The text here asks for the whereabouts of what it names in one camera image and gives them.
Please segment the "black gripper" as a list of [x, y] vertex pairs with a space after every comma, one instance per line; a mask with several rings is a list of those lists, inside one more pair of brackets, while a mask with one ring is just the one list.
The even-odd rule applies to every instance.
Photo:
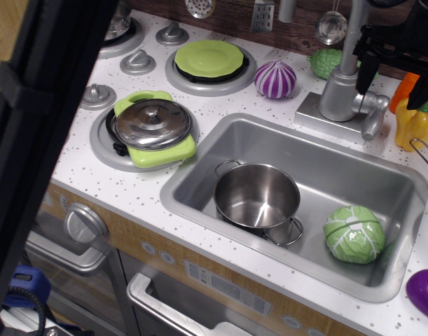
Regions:
[[418, 75], [408, 110], [428, 102], [428, 1], [415, 1], [406, 20], [394, 26], [364, 25], [353, 54], [361, 62], [356, 89], [366, 94], [380, 64]]

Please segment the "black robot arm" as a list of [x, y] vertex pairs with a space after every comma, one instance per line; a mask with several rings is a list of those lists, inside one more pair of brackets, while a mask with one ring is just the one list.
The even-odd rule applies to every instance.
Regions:
[[[89, 199], [108, 218], [109, 242], [155, 265], [139, 243], [156, 232], [177, 242], [189, 258], [271, 302], [288, 297], [340, 316], [357, 305], [405, 309], [404, 285], [428, 268], [428, 179], [390, 161], [318, 139], [272, 120], [247, 93], [203, 101], [224, 107], [199, 118], [206, 136], [193, 159], [172, 174], [136, 178], [102, 165], [93, 155], [60, 155], [78, 100], [95, 63], [100, 27], [113, 1], [31, 2], [7, 66], [10, 87], [0, 94], [0, 308], [9, 276], [25, 244], [47, 182], [63, 186], [73, 167], [87, 167], [69, 192]], [[228, 154], [287, 168], [301, 185], [301, 219], [313, 229], [303, 246], [329, 256], [322, 220], [342, 202], [362, 202], [394, 226], [394, 239], [374, 266], [355, 267], [348, 279], [324, 266], [221, 222], [199, 206], [212, 202], [213, 168]]]

